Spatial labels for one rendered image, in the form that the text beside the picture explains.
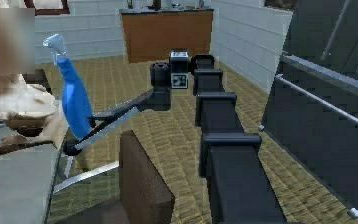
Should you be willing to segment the blue spray bottle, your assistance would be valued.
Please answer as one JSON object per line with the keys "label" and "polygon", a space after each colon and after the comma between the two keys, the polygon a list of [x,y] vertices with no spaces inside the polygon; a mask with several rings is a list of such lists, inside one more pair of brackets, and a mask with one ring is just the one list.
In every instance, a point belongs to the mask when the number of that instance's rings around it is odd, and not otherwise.
{"label": "blue spray bottle", "polygon": [[76,138],[83,138],[92,128],[90,117],[93,116],[83,81],[68,56],[62,35],[47,37],[43,46],[51,50],[53,63],[63,79],[61,102],[69,128]]}

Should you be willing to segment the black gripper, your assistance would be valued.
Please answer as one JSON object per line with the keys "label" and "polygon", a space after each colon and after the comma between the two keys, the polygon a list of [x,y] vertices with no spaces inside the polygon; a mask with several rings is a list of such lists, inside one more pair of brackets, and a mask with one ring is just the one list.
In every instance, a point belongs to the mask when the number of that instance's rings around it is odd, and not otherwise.
{"label": "black gripper", "polygon": [[138,112],[152,109],[166,111],[171,107],[171,75],[167,62],[156,62],[150,66],[152,89],[134,99],[120,103],[112,108],[88,117],[94,128],[81,140],[68,140],[62,147],[67,156],[78,155],[85,147],[120,126]]}

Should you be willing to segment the white brown bowl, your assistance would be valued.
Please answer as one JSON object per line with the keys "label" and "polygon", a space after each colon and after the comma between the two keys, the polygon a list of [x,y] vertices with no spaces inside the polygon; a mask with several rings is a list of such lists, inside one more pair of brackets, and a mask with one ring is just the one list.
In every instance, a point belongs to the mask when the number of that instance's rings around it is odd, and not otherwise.
{"label": "white brown bowl", "polygon": [[13,130],[41,129],[46,137],[65,123],[56,98],[22,74],[0,75],[0,121]]}

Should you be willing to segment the dark red framed window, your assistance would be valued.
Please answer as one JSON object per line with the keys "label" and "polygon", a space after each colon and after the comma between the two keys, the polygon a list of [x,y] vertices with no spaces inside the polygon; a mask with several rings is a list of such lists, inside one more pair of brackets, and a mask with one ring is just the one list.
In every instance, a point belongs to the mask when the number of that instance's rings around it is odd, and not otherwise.
{"label": "dark red framed window", "polygon": [[69,14],[68,0],[23,0],[26,8],[33,8],[36,16]]}

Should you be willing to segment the dark brown flat utensil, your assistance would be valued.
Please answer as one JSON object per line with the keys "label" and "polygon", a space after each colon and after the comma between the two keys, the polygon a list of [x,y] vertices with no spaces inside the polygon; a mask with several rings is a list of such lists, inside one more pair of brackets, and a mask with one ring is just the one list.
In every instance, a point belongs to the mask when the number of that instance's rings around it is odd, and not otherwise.
{"label": "dark brown flat utensil", "polygon": [[23,144],[0,144],[0,156],[45,144],[52,144],[52,141],[29,142]]}

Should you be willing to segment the grey metal table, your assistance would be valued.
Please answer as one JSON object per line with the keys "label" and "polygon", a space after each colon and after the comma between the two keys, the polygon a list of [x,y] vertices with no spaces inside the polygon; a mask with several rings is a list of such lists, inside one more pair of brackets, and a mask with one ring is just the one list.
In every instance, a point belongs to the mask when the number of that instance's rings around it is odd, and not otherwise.
{"label": "grey metal table", "polygon": [[60,173],[61,142],[68,128],[61,107],[53,119],[55,139],[41,145],[0,155],[0,224],[45,224],[52,195],[119,167],[117,161],[68,177]]}

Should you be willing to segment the brown kitchen counter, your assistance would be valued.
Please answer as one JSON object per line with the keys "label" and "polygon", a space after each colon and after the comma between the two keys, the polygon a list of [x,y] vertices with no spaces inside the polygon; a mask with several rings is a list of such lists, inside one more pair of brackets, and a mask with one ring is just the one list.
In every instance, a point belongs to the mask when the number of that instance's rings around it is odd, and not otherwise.
{"label": "brown kitchen counter", "polygon": [[121,12],[129,63],[167,59],[172,49],[210,51],[213,10]]}

